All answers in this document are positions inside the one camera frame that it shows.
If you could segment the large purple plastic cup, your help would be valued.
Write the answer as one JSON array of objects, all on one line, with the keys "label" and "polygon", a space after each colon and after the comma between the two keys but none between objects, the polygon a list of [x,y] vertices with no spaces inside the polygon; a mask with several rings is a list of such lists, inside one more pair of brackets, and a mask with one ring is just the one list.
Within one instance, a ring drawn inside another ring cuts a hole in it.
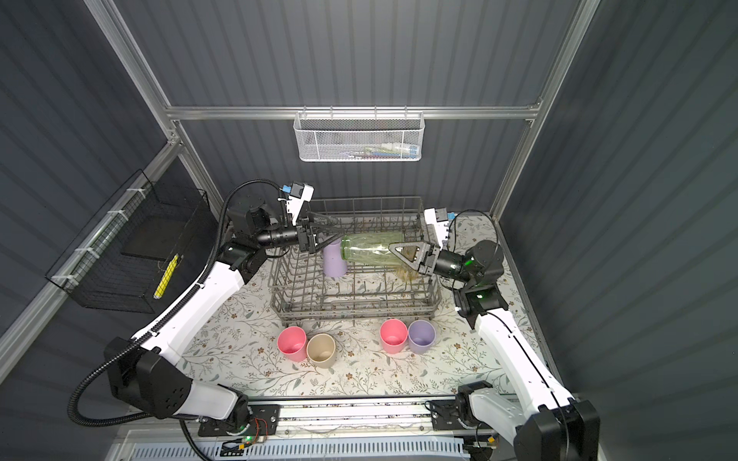
[{"label": "large purple plastic cup", "polygon": [[341,253],[341,238],[334,240],[327,245],[323,251],[323,270],[326,277],[338,279],[345,276],[348,272],[347,261],[343,259]]}]

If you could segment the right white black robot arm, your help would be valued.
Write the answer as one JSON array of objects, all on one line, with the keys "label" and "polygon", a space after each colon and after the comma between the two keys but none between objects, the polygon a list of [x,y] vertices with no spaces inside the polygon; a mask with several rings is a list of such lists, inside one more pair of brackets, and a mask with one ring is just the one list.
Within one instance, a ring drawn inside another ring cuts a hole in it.
[{"label": "right white black robot arm", "polygon": [[520,332],[499,290],[503,249],[490,240],[464,254],[425,241],[393,243],[389,249],[419,274],[461,282],[453,292],[457,313],[492,349],[517,395],[514,405],[488,384],[462,386],[457,391],[459,418],[467,426],[490,426],[513,446],[519,460],[598,459],[597,410],[553,376]]}]

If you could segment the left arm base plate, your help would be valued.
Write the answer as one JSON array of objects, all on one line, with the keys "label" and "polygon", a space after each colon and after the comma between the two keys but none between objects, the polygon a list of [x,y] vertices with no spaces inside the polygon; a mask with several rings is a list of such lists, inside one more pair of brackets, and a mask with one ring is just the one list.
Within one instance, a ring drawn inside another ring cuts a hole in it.
[{"label": "left arm base plate", "polygon": [[280,405],[246,405],[226,420],[209,419],[201,423],[199,437],[266,437],[276,433]]}]

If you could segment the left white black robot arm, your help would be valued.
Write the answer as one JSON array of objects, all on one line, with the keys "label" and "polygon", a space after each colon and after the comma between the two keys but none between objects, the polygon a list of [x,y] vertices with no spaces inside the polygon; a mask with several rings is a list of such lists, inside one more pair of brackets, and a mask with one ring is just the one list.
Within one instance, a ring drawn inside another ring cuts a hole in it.
[{"label": "left white black robot arm", "polygon": [[269,250],[296,248],[314,254],[324,249],[317,240],[324,227],[301,215],[313,193],[312,186],[301,182],[283,186],[278,216],[262,205],[238,201],[234,194],[227,197],[202,273],[149,325],[130,339],[109,343],[104,363],[86,378],[92,382],[107,375],[113,397],[134,407],[135,413],[112,418],[110,425],[145,418],[208,419],[233,429],[249,425],[247,396],[228,386],[198,383],[177,364],[213,314],[267,262]]}]

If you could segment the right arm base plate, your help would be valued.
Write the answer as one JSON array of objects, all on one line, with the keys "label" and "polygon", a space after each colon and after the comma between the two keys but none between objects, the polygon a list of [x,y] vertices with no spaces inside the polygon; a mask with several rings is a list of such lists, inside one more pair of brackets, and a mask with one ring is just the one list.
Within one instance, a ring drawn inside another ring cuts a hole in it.
[{"label": "right arm base plate", "polygon": [[455,400],[428,400],[423,403],[426,411],[430,413],[432,428],[438,430],[463,430],[485,428],[491,429],[490,425],[474,421],[472,423],[463,420],[457,409]]}]

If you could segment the green transparent glass cup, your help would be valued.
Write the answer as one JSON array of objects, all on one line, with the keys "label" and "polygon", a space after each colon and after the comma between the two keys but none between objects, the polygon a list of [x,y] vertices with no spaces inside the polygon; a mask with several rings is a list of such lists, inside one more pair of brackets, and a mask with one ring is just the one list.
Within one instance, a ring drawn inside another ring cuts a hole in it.
[{"label": "green transparent glass cup", "polygon": [[343,260],[367,266],[400,266],[402,261],[390,252],[389,246],[404,241],[402,232],[345,234],[340,244],[340,255]]}]

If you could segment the yellow transparent glass cup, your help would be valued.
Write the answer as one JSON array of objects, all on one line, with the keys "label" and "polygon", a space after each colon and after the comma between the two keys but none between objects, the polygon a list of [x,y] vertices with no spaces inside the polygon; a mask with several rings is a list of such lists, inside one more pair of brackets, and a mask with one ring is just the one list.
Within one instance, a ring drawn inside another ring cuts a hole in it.
[{"label": "yellow transparent glass cup", "polygon": [[407,266],[399,267],[396,270],[396,276],[404,284],[418,284],[424,280],[422,275]]}]

